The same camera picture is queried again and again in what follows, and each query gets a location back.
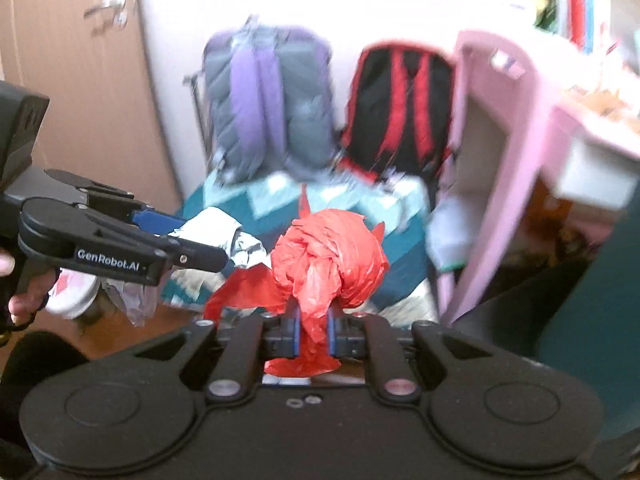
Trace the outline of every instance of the red and black backpack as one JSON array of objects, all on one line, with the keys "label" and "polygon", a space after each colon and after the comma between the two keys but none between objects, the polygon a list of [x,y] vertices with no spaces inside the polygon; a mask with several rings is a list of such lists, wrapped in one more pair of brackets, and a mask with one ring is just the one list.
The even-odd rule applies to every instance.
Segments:
[{"label": "red and black backpack", "polygon": [[342,133],[344,165],[436,179],[446,158],[454,66],[425,46],[379,43],[360,54]]}]

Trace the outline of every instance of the human hand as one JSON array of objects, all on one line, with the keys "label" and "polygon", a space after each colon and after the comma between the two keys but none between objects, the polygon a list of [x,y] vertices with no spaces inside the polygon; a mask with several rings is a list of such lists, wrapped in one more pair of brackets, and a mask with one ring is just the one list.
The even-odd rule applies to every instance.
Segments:
[{"label": "human hand", "polygon": [[[0,249],[0,277],[8,276],[14,271],[15,260],[4,249]],[[9,300],[9,313],[14,325],[28,323],[31,316],[37,312],[44,298],[56,283],[56,271],[48,270],[44,274],[35,276],[27,286],[27,292],[18,294]]]}]

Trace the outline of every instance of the teal patterned cloth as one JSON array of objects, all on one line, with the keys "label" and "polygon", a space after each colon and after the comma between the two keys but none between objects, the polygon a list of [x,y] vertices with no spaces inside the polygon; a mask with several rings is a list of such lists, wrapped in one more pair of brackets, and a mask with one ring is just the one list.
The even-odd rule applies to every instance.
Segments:
[{"label": "teal patterned cloth", "polygon": [[[271,251],[291,222],[298,217],[302,186],[285,173],[235,186],[221,187],[210,176],[185,203],[182,214],[192,218],[203,208],[215,206],[238,220],[242,229],[258,238]],[[435,319],[435,308],[427,278],[425,225],[428,198],[418,178],[403,177],[393,193],[348,175],[338,184],[307,184],[312,212],[326,208],[352,211],[365,217],[369,228],[385,223],[383,250],[390,269],[384,282],[361,309],[387,316],[395,326],[408,326],[414,319]],[[197,270],[174,273],[162,298],[174,306],[198,310],[212,291],[233,271],[222,275]]]}]

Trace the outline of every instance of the door handle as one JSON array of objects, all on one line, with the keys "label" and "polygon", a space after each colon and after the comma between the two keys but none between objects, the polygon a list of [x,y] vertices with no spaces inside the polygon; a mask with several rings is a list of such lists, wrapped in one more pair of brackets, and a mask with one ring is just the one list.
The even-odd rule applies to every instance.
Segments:
[{"label": "door handle", "polygon": [[127,11],[124,10],[124,6],[127,3],[127,0],[103,0],[98,4],[95,4],[92,7],[89,7],[84,12],[84,18],[87,19],[98,12],[101,12],[104,9],[112,9],[113,10],[113,23],[119,28],[127,25]]}]

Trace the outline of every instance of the purple and gray backpack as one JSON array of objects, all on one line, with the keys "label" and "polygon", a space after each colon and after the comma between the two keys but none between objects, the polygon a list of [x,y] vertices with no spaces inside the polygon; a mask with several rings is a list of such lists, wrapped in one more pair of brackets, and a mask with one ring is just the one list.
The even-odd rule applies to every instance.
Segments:
[{"label": "purple and gray backpack", "polygon": [[338,152],[328,45],[303,28],[245,27],[204,49],[212,166],[222,184],[276,170],[329,173]]}]

